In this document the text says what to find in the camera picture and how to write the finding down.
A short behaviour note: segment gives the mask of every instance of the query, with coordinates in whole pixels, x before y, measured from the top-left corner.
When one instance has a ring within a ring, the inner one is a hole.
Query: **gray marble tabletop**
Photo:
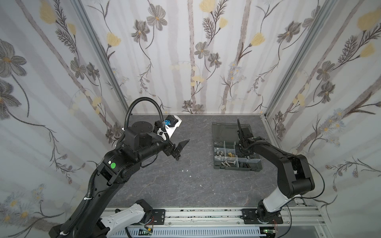
[[[141,168],[113,197],[109,206],[128,207],[136,200],[145,199],[151,206],[257,206],[277,183],[277,168],[262,160],[263,169],[232,171],[213,168],[212,122],[250,124],[254,135],[268,139],[259,116],[182,115],[182,124],[171,141],[190,139],[176,161],[160,153],[156,161]],[[136,121],[151,124],[158,115],[133,115]]]

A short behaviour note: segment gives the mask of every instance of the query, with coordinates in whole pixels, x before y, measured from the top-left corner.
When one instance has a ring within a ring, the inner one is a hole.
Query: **plastic storage box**
[[[248,124],[241,124],[241,127],[248,127],[250,132],[252,132]],[[215,169],[257,172],[262,170],[262,156],[254,154],[246,158],[241,154],[239,146],[236,146],[239,143],[237,124],[213,122],[212,131],[214,142],[213,167]]]

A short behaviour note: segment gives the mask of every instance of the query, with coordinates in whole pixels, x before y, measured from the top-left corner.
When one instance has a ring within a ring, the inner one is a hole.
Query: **black cable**
[[[81,210],[78,212],[77,216],[74,218],[74,220],[70,223],[70,225],[66,228],[66,230],[63,231],[65,235],[59,235],[58,238],[64,238],[67,234],[70,233],[70,231],[75,227],[77,222],[81,219],[81,216],[85,213],[87,207],[89,206],[92,198],[93,198],[93,187],[94,187],[94,179],[97,174],[97,169],[94,170],[94,172],[91,174],[91,177],[89,179],[89,185],[87,186],[87,193],[86,193],[86,200],[82,205]]]
[[[157,156],[158,156],[158,155],[159,155],[159,154],[156,154],[155,159],[154,159],[151,163],[149,163],[149,164],[146,164],[146,165],[143,165],[143,166],[142,166],[142,163],[140,163],[140,167],[145,168],[145,167],[149,166],[150,164],[152,164],[153,162],[155,162],[155,160],[157,159]]]
[[[288,207],[288,205],[286,204],[287,208],[288,208],[288,212],[290,213],[290,226],[288,227],[288,230],[286,231],[286,233],[284,233],[283,235],[279,236],[278,238],[281,238],[282,236],[285,236],[291,229],[291,226],[292,226],[292,215],[291,215],[291,211],[290,211],[290,208]]]
[[[127,227],[125,227],[124,230],[126,231],[126,234],[127,234],[128,238],[132,238],[132,236],[131,236],[130,233],[128,232]]]
[[[165,126],[163,126],[164,118],[163,118],[162,110],[160,109],[160,106],[157,104],[157,102],[155,100],[153,100],[152,98],[149,98],[149,97],[140,97],[131,103],[131,105],[128,108],[128,111],[126,113],[126,119],[124,120],[124,130],[126,130],[128,128],[128,123],[130,121],[130,115],[131,115],[132,109],[134,109],[136,104],[138,104],[141,101],[149,101],[156,107],[156,109],[159,113],[159,117],[160,117],[160,124],[162,126],[161,129],[165,134],[165,140],[161,140],[161,142],[168,142],[169,141],[169,135],[166,132]],[[119,150],[122,147],[122,144],[123,144],[122,141],[123,141],[125,136],[126,136],[125,132],[123,131],[123,133],[122,133],[121,137],[119,138],[117,145],[115,147],[116,150]]]
[[[308,162],[305,161],[305,160],[300,160],[300,161],[304,161],[304,162],[306,162],[307,164],[309,164],[312,168],[314,168],[314,169],[319,173],[320,177],[322,177],[322,180],[323,180],[323,190],[322,190],[322,192],[321,192],[319,195],[312,197],[312,198],[317,198],[317,197],[319,197],[321,194],[323,194],[323,192],[324,192],[324,190],[325,190],[325,181],[324,181],[324,178],[323,178],[322,174],[319,172],[319,170],[317,170],[315,167],[313,167],[310,163],[308,163]]]

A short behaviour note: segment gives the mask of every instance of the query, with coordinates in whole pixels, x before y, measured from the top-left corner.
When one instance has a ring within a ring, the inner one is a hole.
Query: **wall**
[[[323,174],[326,190],[310,202],[336,238],[381,231],[380,7],[339,1],[268,115],[283,149],[304,154]],[[313,173],[316,189],[306,196],[322,189]]]
[[[265,112],[323,1],[82,3],[128,103],[237,114]]]
[[[124,112],[69,1],[1,1],[0,40],[0,231],[48,237]]]

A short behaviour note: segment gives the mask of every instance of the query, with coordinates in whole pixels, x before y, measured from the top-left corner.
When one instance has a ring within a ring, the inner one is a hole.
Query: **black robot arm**
[[[307,158],[303,155],[287,153],[267,142],[264,138],[253,136],[248,128],[242,128],[238,122],[239,150],[249,156],[262,155],[278,168],[278,187],[267,198],[258,203],[257,218],[261,222],[274,219],[292,198],[314,190],[315,184]]]
[[[150,101],[157,105],[150,98],[140,98],[136,101]],[[136,105],[136,101],[131,104],[126,120],[130,116],[132,105]],[[169,140],[170,136],[166,131],[173,133],[181,120],[177,116],[169,115],[164,121],[160,108],[158,106],[157,108],[160,121],[156,122],[155,126],[145,121],[136,122],[131,127],[125,123],[123,139],[118,141],[117,149],[105,154],[103,161],[91,175],[86,196],[65,223],[54,226],[49,231],[51,238],[109,237],[108,232],[115,231],[113,228],[116,224],[111,221],[109,224],[100,219],[100,216],[112,197],[141,168],[141,163],[153,155],[157,155],[160,151],[167,156],[172,155],[176,160],[179,159],[181,150],[189,140],[180,142],[176,147]],[[166,140],[155,133],[158,131],[164,132]],[[134,208],[140,209],[141,216],[133,217],[133,219],[138,217],[138,220],[133,223],[144,224],[152,219],[152,207],[144,200],[137,201],[134,206]]]

